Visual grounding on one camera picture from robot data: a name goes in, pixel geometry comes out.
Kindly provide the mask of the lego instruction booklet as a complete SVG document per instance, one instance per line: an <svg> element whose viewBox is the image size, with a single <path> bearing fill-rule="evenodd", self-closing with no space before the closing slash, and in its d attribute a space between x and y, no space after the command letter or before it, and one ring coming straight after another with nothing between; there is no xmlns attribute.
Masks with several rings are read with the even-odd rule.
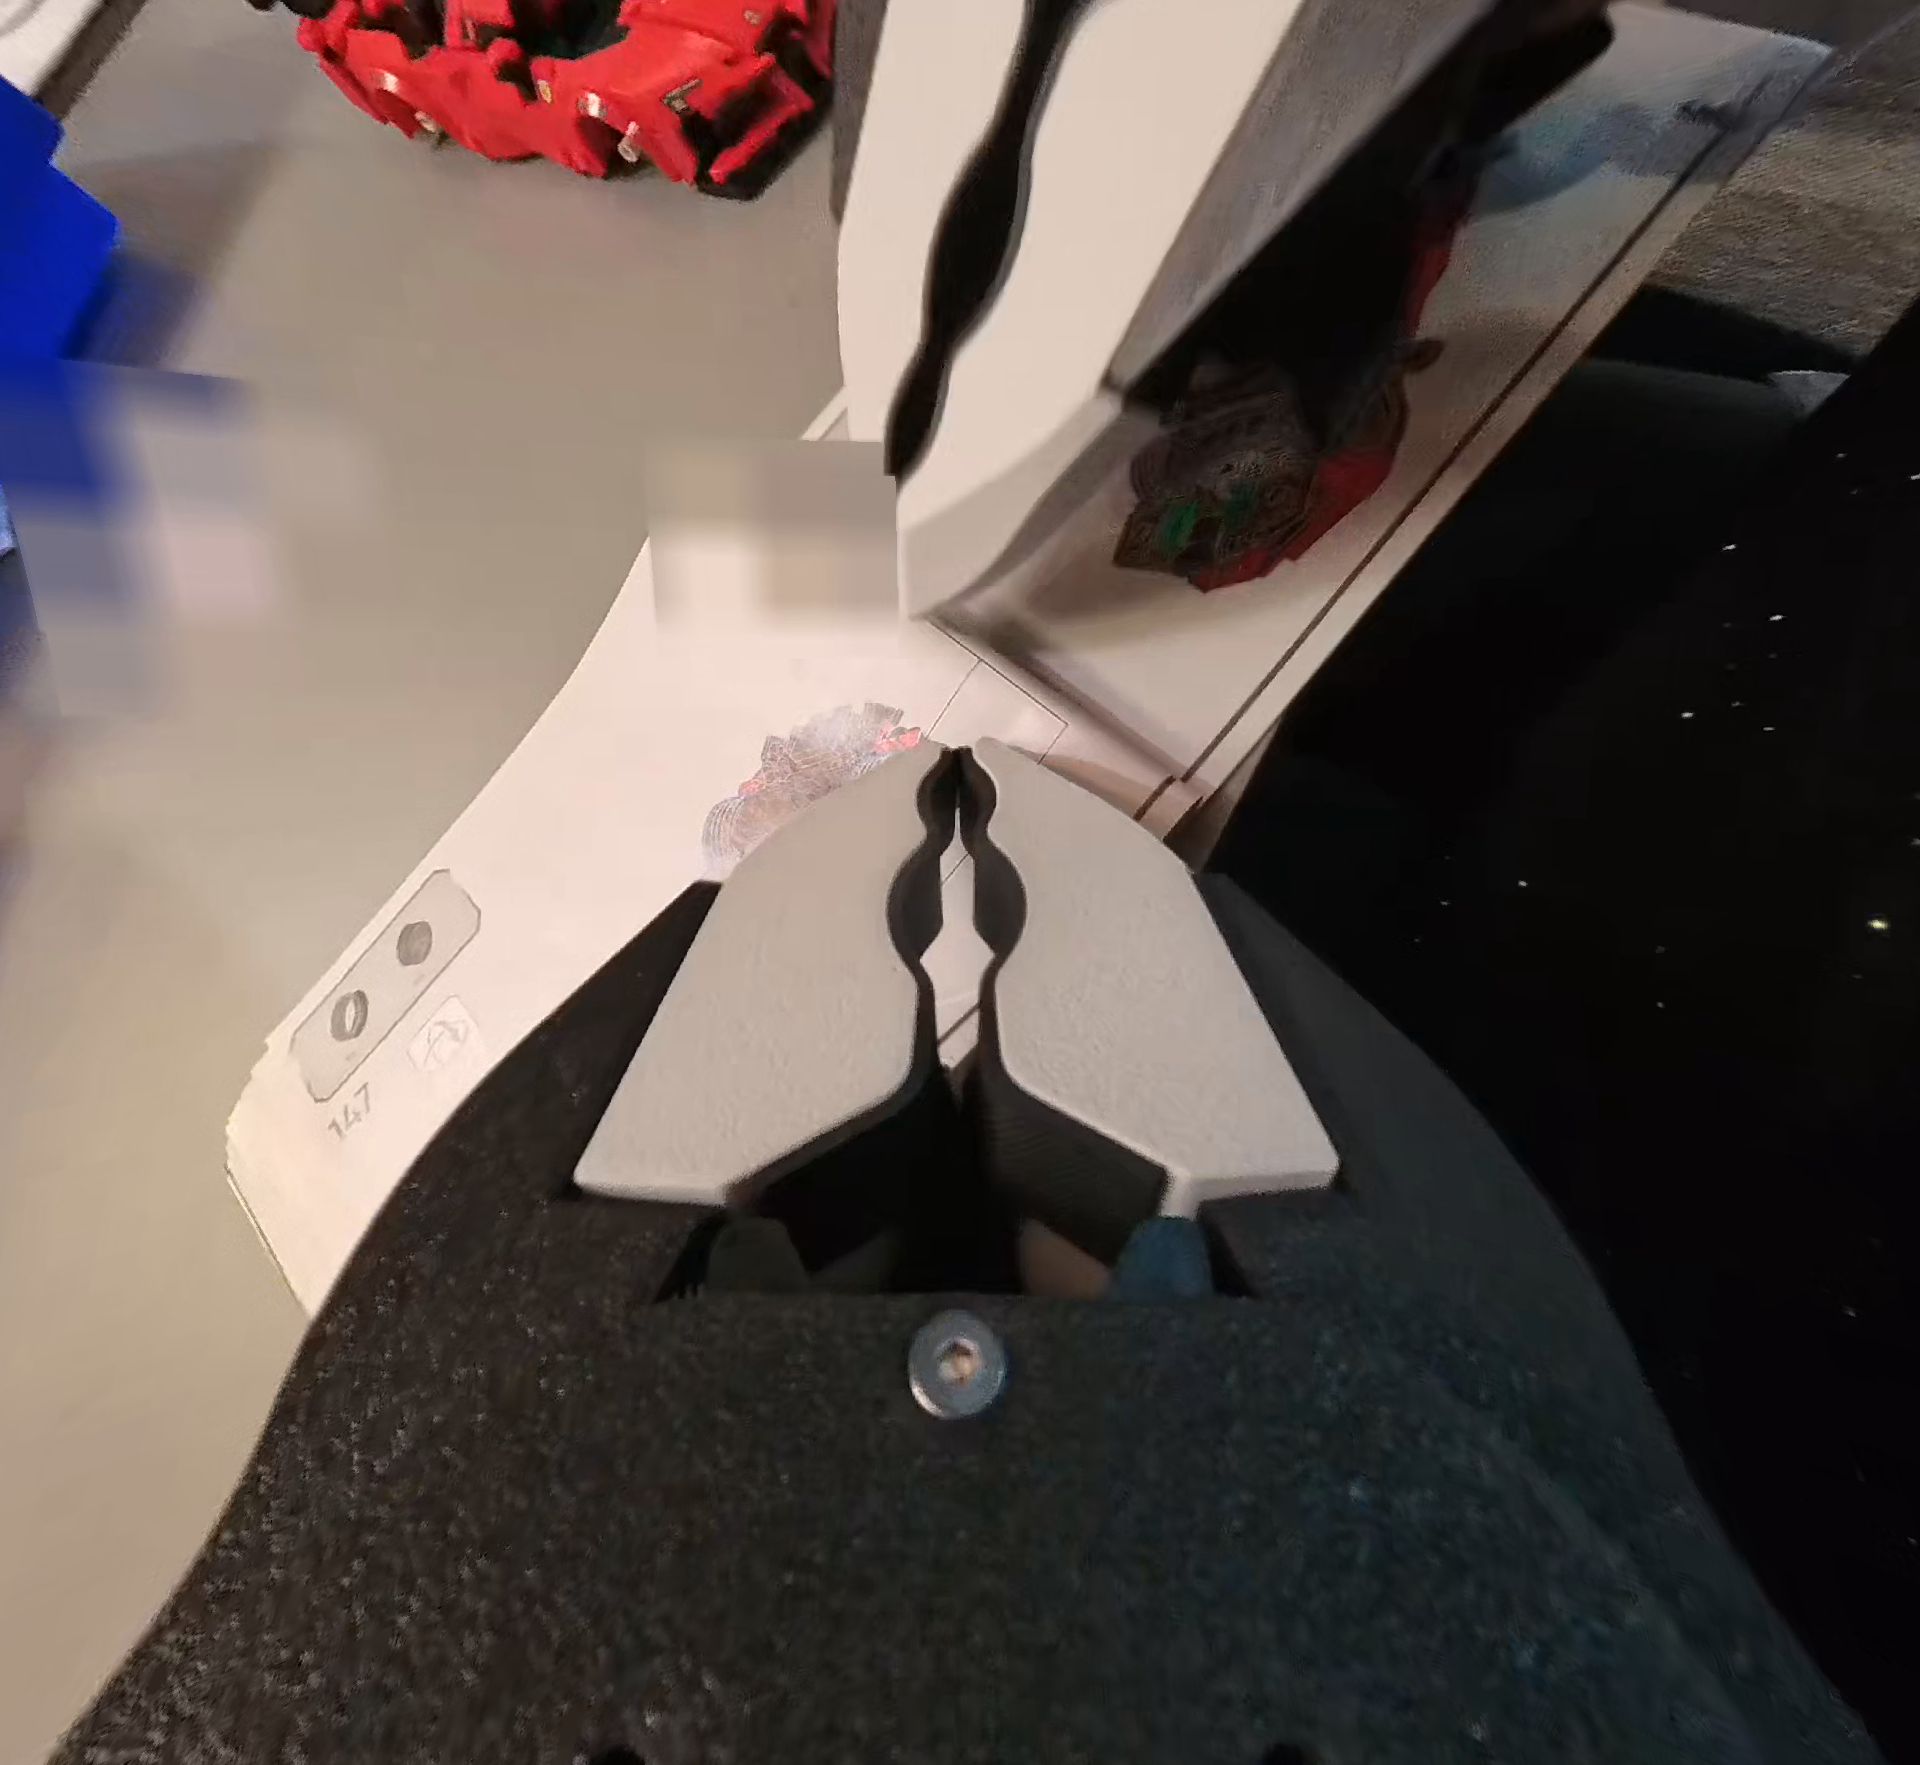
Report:
<svg viewBox="0 0 1920 1765"><path fill-rule="evenodd" d="M1826 45L1624 3L1613 43L1495 145L1428 300L1432 365L1384 482L1265 578L1112 566L1103 484L983 619L761 671L664 671L636 561L558 697L275 1027L228 1119L228 1186L314 1316L400 1177L529 1033L766 816L792 753L840 784L920 739L1020 745L1170 835L1246 769L1479 475L1788 123Z"/></svg>

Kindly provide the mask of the blue plastic bin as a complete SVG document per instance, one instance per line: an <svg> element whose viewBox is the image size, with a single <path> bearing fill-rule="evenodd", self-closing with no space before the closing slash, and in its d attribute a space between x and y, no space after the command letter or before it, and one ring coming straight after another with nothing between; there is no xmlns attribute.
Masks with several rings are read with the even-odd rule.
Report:
<svg viewBox="0 0 1920 1765"><path fill-rule="evenodd" d="M62 123L2 81L2 360L69 355L96 312L119 221L57 164Z"/></svg>

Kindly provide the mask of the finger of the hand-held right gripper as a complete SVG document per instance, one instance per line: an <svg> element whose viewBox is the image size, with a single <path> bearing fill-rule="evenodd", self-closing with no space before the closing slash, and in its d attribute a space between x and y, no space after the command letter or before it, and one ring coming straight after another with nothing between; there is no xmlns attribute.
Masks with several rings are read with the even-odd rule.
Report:
<svg viewBox="0 0 1920 1765"><path fill-rule="evenodd" d="M1028 0L840 0L833 117L843 438L879 445L937 234L1013 76Z"/></svg>
<svg viewBox="0 0 1920 1765"><path fill-rule="evenodd" d="M1546 0L1028 0L881 444L900 609L973 599L1264 252L1420 161Z"/></svg>

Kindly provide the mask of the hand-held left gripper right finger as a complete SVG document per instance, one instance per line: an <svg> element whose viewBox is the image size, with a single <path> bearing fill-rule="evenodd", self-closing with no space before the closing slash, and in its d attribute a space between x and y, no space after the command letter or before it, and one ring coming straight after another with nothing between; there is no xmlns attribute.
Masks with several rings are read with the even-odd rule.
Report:
<svg viewBox="0 0 1920 1765"><path fill-rule="evenodd" d="M1195 1221L1329 1188L1339 1154L1189 867L1011 745L978 741L961 780L989 951L973 1088L1018 1217Z"/></svg>

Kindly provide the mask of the black office chair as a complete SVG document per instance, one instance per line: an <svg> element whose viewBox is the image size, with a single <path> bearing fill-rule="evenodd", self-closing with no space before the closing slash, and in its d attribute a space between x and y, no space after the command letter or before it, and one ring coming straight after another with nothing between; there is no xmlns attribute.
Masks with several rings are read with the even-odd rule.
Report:
<svg viewBox="0 0 1920 1765"><path fill-rule="evenodd" d="M1312 675L1226 877L1550 1202L1735 1552L1916 1762L1916 306L1617 327Z"/></svg>

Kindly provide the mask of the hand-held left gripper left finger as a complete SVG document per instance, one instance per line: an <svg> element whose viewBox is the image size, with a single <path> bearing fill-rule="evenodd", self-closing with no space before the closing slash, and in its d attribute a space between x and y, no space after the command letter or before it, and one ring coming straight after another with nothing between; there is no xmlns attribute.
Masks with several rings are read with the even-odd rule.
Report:
<svg viewBox="0 0 1920 1765"><path fill-rule="evenodd" d="M732 868L573 1170L581 1194L745 1206L920 1095L956 781L945 745L897 753Z"/></svg>

